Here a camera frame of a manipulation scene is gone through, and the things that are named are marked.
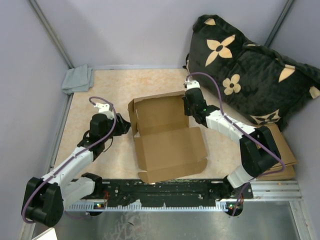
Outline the grey folded cloth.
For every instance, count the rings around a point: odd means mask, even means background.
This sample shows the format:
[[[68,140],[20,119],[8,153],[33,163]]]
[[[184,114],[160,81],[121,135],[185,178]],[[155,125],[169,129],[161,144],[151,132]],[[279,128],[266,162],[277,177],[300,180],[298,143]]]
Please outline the grey folded cloth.
[[[69,69],[62,83],[62,92],[70,95],[87,92],[94,86],[94,69],[87,64]]]

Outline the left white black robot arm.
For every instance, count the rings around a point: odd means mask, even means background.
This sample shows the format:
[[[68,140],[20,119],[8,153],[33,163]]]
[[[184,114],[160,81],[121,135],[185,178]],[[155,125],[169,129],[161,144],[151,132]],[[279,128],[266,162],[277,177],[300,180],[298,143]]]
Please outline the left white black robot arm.
[[[44,176],[32,177],[27,182],[21,209],[23,221],[53,227],[75,202],[86,197],[101,197],[104,186],[100,176],[84,173],[79,179],[74,178],[107,150],[108,140],[127,134],[130,127],[131,123],[119,113],[112,117],[103,113],[93,115],[89,130],[71,155]]]

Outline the aluminium frame rail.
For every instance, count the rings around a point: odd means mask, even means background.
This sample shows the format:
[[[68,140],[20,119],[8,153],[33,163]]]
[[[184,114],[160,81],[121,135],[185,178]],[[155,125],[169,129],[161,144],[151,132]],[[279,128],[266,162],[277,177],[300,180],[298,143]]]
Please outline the aluminium frame rail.
[[[292,202],[297,203],[302,200],[302,195],[298,183],[294,180],[280,181],[252,181],[244,184],[242,190],[250,185],[253,193],[252,199],[222,199],[215,203],[215,206],[198,207],[143,207],[139,200],[127,206],[108,207],[107,202],[101,199],[80,199],[69,206],[64,212],[85,212],[90,216],[97,216],[102,212],[132,212],[132,211],[164,211],[164,212],[224,212],[229,216],[237,217],[243,212],[244,202]]]

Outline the brown cardboard box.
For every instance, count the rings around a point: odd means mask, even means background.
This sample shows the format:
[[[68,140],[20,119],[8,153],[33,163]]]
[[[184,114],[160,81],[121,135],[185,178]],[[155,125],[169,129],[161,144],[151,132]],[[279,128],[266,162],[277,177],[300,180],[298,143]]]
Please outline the brown cardboard box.
[[[132,99],[128,104],[138,177],[147,184],[202,173],[207,150],[200,127],[190,127],[184,91]]]

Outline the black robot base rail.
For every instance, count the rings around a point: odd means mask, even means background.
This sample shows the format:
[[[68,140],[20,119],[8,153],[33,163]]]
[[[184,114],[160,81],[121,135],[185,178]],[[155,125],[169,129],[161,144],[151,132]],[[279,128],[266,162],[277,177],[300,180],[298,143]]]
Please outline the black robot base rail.
[[[128,206],[140,201],[143,207],[214,207],[217,201],[252,199],[248,185],[232,188],[226,179],[176,179],[144,183],[138,179],[103,179],[98,190],[83,200],[103,200],[108,207]]]

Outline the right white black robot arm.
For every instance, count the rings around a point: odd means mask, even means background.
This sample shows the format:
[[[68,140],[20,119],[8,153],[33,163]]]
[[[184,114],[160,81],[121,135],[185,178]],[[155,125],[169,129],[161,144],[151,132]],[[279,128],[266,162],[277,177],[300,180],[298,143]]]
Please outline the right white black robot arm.
[[[284,165],[271,133],[266,126],[253,127],[237,121],[214,105],[208,105],[200,88],[190,88],[182,97],[184,113],[208,129],[218,131],[239,145],[241,164],[224,178],[223,193],[236,197],[241,186],[259,177],[277,163]]]

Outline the white paper corner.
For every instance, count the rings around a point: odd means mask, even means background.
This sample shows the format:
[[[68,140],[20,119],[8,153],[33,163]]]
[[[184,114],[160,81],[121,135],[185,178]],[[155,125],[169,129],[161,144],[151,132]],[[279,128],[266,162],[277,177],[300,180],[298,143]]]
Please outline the white paper corner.
[[[33,237],[32,240],[58,240],[58,237],[55,228],[51,227],[36,237]]]

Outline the black plush flower-pattern bag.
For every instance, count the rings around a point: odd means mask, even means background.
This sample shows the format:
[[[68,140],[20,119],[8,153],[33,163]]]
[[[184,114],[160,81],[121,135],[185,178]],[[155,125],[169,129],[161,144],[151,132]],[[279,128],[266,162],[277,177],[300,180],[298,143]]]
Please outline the black plush flower-pattern bag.
[[[318,68],[249,40],[220,16],[199,16],[192,31],[187,71],[251,123],[283,130],[319,97]]]

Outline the large flat folded cardboard box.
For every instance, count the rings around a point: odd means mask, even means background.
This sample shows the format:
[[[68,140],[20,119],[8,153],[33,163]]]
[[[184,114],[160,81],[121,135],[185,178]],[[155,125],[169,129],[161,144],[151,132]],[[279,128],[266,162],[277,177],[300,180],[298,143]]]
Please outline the large flat folded cardboard box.
[[[293,167],[285,167],[285,169],[281,172],[267,174],[264,176],[260,176],[257,178],[258,181],[280,181],[280,180],[290,180],[296,176],[294,166]]]

